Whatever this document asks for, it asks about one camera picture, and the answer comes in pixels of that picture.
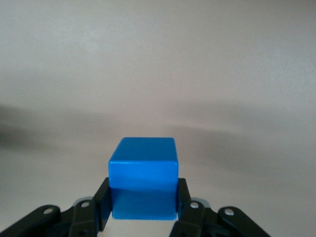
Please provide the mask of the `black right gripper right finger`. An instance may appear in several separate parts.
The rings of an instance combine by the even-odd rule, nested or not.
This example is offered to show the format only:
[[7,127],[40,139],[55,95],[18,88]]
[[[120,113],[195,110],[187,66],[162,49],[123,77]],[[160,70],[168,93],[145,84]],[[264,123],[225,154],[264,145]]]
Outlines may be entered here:
[[171,237],[268,237],[257,223],[240,209],[225,206],[213,211],[202,202],[193,200],[186,179],[178,179],[178,220]]

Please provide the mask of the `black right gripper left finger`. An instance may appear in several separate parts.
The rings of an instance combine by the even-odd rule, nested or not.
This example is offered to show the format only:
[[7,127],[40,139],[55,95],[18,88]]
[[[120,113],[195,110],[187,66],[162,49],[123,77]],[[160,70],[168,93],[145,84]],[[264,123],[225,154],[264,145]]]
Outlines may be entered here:
[[65,211],[55,205],[33,210],[0,233],[2,237],[96,237],[112,211],[109,178],[93,198],[85,198]]

